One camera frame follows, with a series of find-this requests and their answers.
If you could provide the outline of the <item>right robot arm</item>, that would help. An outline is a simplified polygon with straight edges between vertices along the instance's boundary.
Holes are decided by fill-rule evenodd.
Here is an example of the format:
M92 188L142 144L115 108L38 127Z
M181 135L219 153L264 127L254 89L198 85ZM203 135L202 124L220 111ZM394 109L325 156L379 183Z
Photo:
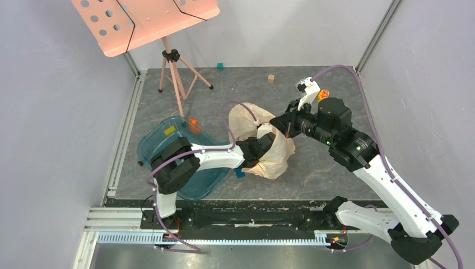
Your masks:
M386 242L405 261L419 265L431 259L448 235L459 226L453 215L442 215L411 190L381 156L376 142L352 125L352 112L338 98L318 104L316 113L292 101L286 111L270 123L288 138L304 134L328 146L338 164L365 182L387 205L384 214L337 196L325 207L327 227L358 228Z

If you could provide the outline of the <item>translucent cream plastic bag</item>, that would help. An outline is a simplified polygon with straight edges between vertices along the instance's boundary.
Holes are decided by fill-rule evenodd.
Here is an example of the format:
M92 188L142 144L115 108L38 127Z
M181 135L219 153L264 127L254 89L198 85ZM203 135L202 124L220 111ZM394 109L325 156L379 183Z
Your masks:
M252 103L235 104L229 111L230 140L244 153L239 166L244 173L277 179L287 170L295 144L271 125L273 118L274 114Z

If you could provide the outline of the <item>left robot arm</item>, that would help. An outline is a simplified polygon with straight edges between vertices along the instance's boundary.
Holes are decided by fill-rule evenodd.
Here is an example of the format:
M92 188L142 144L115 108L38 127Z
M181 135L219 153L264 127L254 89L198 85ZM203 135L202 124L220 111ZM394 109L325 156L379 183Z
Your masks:
M252 168L267 153L276 135L267 132L229 145L203 146L180 137L156 154L151 160L148 182L153 186L155 218L162 228L176 221L176 196L201 170L217 168Z

